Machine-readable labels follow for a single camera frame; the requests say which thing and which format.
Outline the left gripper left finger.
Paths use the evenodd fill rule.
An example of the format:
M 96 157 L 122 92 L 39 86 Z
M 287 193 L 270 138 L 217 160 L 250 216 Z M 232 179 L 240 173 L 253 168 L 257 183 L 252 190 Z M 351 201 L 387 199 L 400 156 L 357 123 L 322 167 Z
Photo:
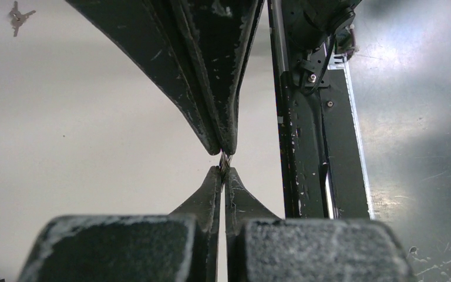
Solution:
M 167 215 L 67 215 L 39 233 L 19 281 L 216 281 L 221 170 Z

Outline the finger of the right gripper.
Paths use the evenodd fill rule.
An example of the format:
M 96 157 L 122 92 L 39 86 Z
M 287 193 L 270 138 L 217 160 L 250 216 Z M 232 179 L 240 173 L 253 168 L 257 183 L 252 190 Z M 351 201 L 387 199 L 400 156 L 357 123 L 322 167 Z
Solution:
M 69 1 L 120 48 L 182 113 L 205 150 L 220 153 L 189 53 L 167 1 Z
M 237 149 L 238 105 L 263 1 L 172 1 L 219 149 Z

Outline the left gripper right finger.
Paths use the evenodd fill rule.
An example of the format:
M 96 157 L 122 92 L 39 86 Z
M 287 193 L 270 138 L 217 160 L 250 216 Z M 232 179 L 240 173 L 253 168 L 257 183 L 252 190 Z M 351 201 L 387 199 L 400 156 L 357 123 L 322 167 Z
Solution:
M 224 175 L 229 281 L 415 281 L 392 230 L 362 219 L 281 219 Z

